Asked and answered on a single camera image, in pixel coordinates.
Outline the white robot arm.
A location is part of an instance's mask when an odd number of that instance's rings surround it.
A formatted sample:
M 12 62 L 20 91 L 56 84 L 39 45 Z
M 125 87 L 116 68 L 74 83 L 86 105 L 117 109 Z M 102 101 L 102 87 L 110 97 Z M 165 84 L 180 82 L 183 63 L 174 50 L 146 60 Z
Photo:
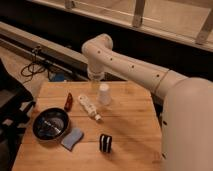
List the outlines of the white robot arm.
M 86 41 L 82 54 L 91 79 L 108 67 L 163 101 L 162 171 L 213 171 L 213 82 L 116 53 L 107 34 Z

